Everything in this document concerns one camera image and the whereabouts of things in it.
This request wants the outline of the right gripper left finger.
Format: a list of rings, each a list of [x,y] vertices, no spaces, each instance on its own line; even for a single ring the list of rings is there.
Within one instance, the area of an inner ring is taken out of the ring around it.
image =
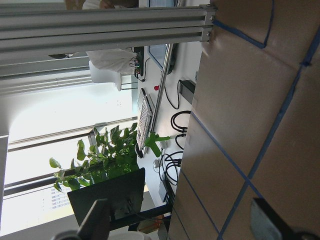
[[[54,236],[55,240],[107,240],[110,234],[110,205],[106,198],[97,199],[78,230]]]

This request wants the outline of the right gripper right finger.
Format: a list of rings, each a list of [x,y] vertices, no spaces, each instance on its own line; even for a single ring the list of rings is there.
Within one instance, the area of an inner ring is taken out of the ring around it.
[[[318,240],[309,231],[294,231],[263,198],[253,198],[250,229],[256,240]]]

